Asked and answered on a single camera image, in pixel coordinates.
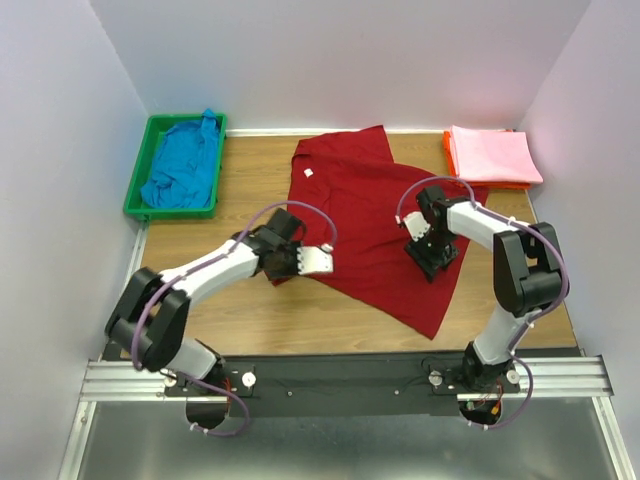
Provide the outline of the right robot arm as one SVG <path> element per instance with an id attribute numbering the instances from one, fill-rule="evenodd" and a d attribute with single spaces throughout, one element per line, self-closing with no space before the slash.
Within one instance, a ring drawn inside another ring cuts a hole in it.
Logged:
<path id="1" fill-rule="evenodd" d="M 569 292 L 569 278 L 554 227 L 507 218 L 467 197 L 450 198 L 438 185 L 416 195 L 417 209 L 396 209 L 407 230 L 406 253 L 432 282 L 459 255 L 464 237 L 492 253 L 496 307 L 484 330 L 466 347 L 459 382 L 470 391 L 493 385 L 514 362 L 521 339 L 538 318 L 555 310 Z"/>

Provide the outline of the red t-shirt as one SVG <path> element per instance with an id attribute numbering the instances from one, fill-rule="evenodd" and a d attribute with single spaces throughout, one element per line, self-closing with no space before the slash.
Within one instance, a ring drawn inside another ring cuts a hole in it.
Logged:
<path id="1" fill-rule="evenodd" d="M 304 139 L 291 165 L 288 209 L 305 223 L 305 243 L 337 241 L 334 271 L 318 281 L 434 338 L 463 259 L 428 281 L 404 251 L 410 236 L 395 221 L 397 208 L 407 214 L 416 206 L 405 190 L 430 172 L 395 163 L 381 126 Z"/>

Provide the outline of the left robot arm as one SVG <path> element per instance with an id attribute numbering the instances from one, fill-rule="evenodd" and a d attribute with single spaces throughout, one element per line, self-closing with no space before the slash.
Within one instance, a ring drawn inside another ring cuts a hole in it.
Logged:
<path id="1" fill-rule="evenodd" d="M 190 309 L 222 289 L 263 272 L 297 274 L 297 233 L 305 223 L 278 208 L 267 223 L 234 234 L 213 252 L 173 270 L 137 270 L 105 326 L 107 338 L 131 355 L 134 367 L 172 370 L 217 387 L 226 381 L 224 360 L 185 336 Z"/>

